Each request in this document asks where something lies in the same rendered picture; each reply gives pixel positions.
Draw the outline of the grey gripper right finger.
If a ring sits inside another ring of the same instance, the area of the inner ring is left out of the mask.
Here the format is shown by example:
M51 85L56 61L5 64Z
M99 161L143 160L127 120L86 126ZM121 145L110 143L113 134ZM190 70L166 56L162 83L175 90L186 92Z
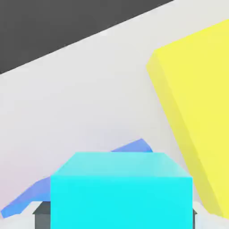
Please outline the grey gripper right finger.
M193 202L195 229L229 229L229 219L210 214L199 202Z

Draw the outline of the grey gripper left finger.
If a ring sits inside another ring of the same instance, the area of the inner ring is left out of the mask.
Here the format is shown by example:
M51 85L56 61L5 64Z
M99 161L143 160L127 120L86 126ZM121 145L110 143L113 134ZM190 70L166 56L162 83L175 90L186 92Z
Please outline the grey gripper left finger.
M0 220L0 229L50 229L50 214L36 211L42 204L40 201L31 202L20 214Z

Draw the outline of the small cyan cube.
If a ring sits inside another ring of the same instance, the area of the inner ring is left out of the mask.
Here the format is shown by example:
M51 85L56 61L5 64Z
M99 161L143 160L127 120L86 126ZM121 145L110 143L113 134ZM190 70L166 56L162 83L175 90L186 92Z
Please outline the small cyan cube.
M76 153L51 175L51 229L193 229L192 197L164 153Z

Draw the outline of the small blue cube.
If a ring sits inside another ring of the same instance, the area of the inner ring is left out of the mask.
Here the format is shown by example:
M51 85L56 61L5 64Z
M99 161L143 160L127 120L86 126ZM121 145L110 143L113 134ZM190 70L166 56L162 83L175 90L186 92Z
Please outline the small blue cube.
M113 152L152 152L151 147L143 139L136 140L127 145L119 147ZM50 201L50 177L43 178L27 188L9 205L4 207L0 213L3 218L20 214L34 201Z

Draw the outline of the large yellow box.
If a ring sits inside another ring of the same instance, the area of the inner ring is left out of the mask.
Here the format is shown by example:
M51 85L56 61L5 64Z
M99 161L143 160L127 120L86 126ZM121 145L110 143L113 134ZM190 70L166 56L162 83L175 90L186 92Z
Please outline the large yellow box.
M205 209L229 219L229 19L155 49L146 68Z

